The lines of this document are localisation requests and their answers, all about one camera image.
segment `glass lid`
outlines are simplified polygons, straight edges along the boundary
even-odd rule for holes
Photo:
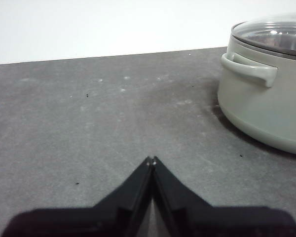
[[[296,12],[238,24],[232,35],[259,48],[296,56]]]

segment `black object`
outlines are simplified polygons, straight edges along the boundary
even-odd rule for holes
[[[146,158],[93,208],[25,212],[10,221],[2,237],[134,237],[151,198],[173,237],[296,237],[289,213],[268,207],[212,207],[157,157]]]

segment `pot handle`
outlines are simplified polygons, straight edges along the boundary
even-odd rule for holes
[[[272,87],[277,75],[276,67],[253,61],[235,52],[223,54],[222,65],[235,73],[260,78],[268,88]]]

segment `gray countertop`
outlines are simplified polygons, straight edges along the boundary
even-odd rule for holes
[[[148,155],[212,205],[296,219],[296,155],[245,135],[219,108],[225,51],[0,65],[0,233],[19,212],[93,206]]]

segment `pot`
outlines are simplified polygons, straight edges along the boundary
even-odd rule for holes
[[[221,63],[225,116],[249,136],[296,154],[296,13],[235,25]]]

